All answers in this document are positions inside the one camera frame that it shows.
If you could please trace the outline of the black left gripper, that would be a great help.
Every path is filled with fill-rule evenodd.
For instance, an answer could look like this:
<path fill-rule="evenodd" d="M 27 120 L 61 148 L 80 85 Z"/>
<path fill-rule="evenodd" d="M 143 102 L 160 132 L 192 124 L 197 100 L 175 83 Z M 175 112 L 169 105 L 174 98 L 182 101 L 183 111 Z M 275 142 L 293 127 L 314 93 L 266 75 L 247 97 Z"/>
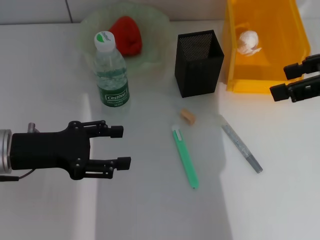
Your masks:
<path fill-rule="evenodd" d="M 11 141 L 11 168 L 60 168 L 73 180 L 112 179 L 114 170 L 130 169 L 131 157 L 89 160 L 89 138 L 122 138 L 123 133 L 122 125 L 108 126 L 105 120 L 72 121 L 66 129 L 58 132 L 15 133 Z"/>

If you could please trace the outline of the white paper ball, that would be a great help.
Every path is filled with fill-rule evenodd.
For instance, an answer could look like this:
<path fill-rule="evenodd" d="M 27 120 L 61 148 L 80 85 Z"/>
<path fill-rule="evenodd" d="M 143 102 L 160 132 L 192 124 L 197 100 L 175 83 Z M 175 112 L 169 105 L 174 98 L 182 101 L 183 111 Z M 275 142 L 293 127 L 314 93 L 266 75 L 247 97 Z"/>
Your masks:
<path fill-rule="evenodd" d="M 241 55 L 252 56 L 262 48 L 258 47 L 259 37 L 255 31 L 248 30 L 242 32 L 237 41 L 237 52 Z"/>

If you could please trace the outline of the silver grey pen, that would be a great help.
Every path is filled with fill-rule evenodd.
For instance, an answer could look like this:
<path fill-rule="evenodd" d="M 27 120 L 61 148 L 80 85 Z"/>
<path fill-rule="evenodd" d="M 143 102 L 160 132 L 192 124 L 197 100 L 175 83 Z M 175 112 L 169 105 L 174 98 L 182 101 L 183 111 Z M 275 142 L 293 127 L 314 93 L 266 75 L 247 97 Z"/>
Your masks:
<path fill-rule="evenodd" d="M 226 119 L 222 116 L 218 116 L 220 126 L 232 143 L 236 146 L 238 151 L 242 154 L 242 156 L 246 159 L 246 161 L 250 164 L 250 166 L 255 170 L 257 174 L 263 171 L 263 168 L 253 156 L 249 148 L 246 144 L 242 141 L 239 135 L 235 132 L 235 130 L 231 127 L 231 125 L 226 121 Z"/>

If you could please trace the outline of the clear green-label water bottle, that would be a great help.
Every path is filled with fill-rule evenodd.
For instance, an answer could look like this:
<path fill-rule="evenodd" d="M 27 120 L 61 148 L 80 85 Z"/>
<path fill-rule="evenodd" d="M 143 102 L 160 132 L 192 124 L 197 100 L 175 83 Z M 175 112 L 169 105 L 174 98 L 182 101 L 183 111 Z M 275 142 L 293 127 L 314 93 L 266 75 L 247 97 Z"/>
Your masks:
<path fill-rule="evenodd" d="M 130 98 L 126 62 L 117 50 L 115 36 L 111 32 L 98 32 L 94 45 L 93 72 L 100 100 L 108 107 L 120 107 Z"/>

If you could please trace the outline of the green pen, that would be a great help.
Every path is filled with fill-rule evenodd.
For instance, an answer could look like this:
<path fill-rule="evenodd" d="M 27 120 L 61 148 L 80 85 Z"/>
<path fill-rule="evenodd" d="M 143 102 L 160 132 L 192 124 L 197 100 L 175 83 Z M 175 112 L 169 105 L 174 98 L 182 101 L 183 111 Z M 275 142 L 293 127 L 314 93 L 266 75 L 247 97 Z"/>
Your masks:
<path fill-rule="evenodd" d="M 173 138 L 180 156 L 180 160 L 184 167 L 184 171 L 188 179 L 188 182 L 193 189 L 197 189 L 199 187 L 198 175 L 196 173 L 196 169 L 194 167 L 193 161 L 190 157 L 183 134 L 178 125 L 172 126 L 172 134 L 173 134 Z"/>

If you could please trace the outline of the tan cork eraser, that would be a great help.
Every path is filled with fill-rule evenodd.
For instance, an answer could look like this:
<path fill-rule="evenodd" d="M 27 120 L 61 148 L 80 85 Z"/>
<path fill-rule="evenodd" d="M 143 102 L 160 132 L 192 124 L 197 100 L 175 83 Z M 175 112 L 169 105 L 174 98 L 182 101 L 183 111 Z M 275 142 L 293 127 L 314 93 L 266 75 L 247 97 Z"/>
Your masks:
<path fill-rule="evenodd" d="M 193 113 L 191 113 L 190 111 L 188 111 L 187 109 L 183 108 L 180 111 L 180 116 L 182 117 L 182 119 L 184 119 L 190 126 L 192 126 L 195 121 L 196 121 L 196 117 Z"/>

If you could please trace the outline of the black mesh pen holder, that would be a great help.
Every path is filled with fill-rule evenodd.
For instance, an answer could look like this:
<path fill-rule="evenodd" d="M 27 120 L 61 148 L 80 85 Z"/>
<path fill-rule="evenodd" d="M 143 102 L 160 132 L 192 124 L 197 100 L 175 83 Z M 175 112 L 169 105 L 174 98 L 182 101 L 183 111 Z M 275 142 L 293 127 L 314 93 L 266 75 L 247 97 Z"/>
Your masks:
<path fill-rule="evenodd" d="M 214 93 L 224 57 L 213 30 L 178 35 L 174 76 L 181 97 Z"/>

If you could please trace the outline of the yellow plastic bin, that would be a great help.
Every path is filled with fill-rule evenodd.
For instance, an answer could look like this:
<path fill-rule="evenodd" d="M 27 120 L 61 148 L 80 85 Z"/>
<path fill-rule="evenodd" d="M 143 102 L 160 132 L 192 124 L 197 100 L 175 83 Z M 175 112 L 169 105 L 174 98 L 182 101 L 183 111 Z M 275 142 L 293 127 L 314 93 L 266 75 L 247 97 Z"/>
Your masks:
<path fill-rule="evenodd" d="M 246 31 L 258 36 L 251 56 L 238 52 Z M 296 0 L 226 0 L 222 47 L 227 91 L 246 94 L 269 94 L 287 82 L 285 66 L 311 53 Z"/>

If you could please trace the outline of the pale green glass bowl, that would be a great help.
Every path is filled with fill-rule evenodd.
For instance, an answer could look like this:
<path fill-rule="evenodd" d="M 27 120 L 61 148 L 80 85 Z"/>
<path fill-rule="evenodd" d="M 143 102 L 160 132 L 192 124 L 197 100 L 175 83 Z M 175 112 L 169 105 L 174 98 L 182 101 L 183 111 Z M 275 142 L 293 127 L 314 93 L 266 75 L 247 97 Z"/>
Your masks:
<path fill-rule="evenodd" d="M 96 53 L 95 35 L 108 30 L 123 16 L 131 17 L 137 23 L 142 38 L 141 53 L 124 58 L 128 74 L 140 74 L 164 63 L 175 38 L 169 17 L 150 5 L 118 2 L 92 12 L 79 25 L 77 47 L 91 70 Z"/>

